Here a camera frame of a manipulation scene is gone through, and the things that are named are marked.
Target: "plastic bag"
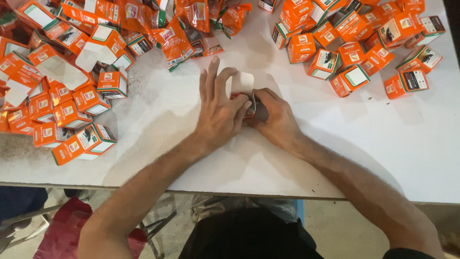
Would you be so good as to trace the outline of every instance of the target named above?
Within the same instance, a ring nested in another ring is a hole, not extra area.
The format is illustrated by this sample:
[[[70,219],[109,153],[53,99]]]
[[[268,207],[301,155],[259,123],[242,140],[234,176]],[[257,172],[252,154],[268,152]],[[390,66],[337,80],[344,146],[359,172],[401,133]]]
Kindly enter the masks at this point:
[[[195,53],[177,16],[173,17],[165,29],[152,30],[152,32],[154,33],[152,36],[161,44],[161,50],[166,56],[170,72]]]
[[[221,12],[223,14],[219,17],[214,28],[225,33],[231,39],[240,32],[246,14],[252,11],[252,9],[251,4],[232,5],[224,8]]]
[[[210,32],[207,0],[174,0],[174,14],[202,32]]]

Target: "man's right hand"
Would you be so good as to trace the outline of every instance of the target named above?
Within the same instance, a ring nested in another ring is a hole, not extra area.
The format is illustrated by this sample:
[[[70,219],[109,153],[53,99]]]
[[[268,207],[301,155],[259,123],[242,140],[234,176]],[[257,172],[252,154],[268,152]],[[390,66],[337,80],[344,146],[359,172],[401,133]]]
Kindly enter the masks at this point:
[[[268,88],[255,89],[254,94],[267,107],[268,120],[248,119],[247,125],[258,130],[272,144],[298,156],[297,147],[305,138],[300,131],[288,102]]]

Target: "white table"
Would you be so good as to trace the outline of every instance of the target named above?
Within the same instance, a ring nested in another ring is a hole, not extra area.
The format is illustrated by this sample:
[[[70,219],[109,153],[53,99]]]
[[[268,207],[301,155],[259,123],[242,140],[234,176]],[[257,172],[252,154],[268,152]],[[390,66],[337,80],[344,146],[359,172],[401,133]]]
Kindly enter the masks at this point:
[[[221,68],[253,73],[256,88],[269,87],[285,100],[304,133],[369,168],[412,201],[460,203],[460,71],[442,2],[426,0],[425,15],[439,15],[447,33],[430,46],[444,57],[427,77],[430,90],[389,100],[383,81],[409,50],[400,48],[380,74],[340,99],[329,82],[290,65],[271,32],[281,10],[257,8],[233,39],[218,34]],[[189,60],[168,72],[160,50],[138,58],[129,70],[129,98],[95,121],[118,143],[93,161],[56,166],[50,149],[32,138],[0,135],[0,182],[19,185],[118,187],[195,128],[200,111],[198,76],[212,57]],[[343,198],[318,171],[244,129],[225,147],[190,167],[169,190]]]

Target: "person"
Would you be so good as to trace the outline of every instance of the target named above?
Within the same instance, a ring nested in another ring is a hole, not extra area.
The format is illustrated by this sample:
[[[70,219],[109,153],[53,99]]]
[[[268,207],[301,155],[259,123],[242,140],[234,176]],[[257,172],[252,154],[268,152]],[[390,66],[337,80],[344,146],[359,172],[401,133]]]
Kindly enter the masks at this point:
[[[367,169],[305,136],[289,104],[270,89],[254,90],[267,108],[268,119],[245,121],[251,104],[248,97],[229,100],[225,95],[225,82],[237,69],[227,67],[218,75],[218,68],[219,59],[214,57],[208,71],[201,71],[201,113],[195,131],[139,171],[93,213],[81,231],[80,259],[130,259],[127,236],[160,195],[188,167],[236,136],[243,124],[310,163],[337,186],[388,237],[390,250],[383,258],[443,258],[437,230],[425,214]],[[223,211],[199,220],[179,258],[322,258],[303,228],[266,207]]]

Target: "concrete floor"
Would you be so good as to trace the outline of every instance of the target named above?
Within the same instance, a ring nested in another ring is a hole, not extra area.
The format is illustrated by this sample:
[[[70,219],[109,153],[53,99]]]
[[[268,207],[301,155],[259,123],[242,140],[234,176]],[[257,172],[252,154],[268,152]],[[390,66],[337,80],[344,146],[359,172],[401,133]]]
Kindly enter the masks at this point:
[[[111,192],[96,191],[89,201],[93,210],[99,207]],[[171,196],[163,194],[158,204],[150,211],[144,223],[147,225],[167,217],[173,210]],[[155,245],[166,259],[176,259],[185,241],[194,228],[190,218],[191,194],[174,194],[177,216],[155,236]],[[62,189],[53,189],[45,207],[62,204],[67,200]],[[381,230],[369,223],[346,201],[305,200],[305,228],[315,239],[318,252],[328,258],[380,259],[388,250],[388,241]],[[34,218],[31,226],[22,230],[22,237],[40,224]],[[23,244],[12,247],[0,254],[0,259],[31,259],[43,238],[43,233]],[[140,259],[154,259],[152,250],[145,246]]]

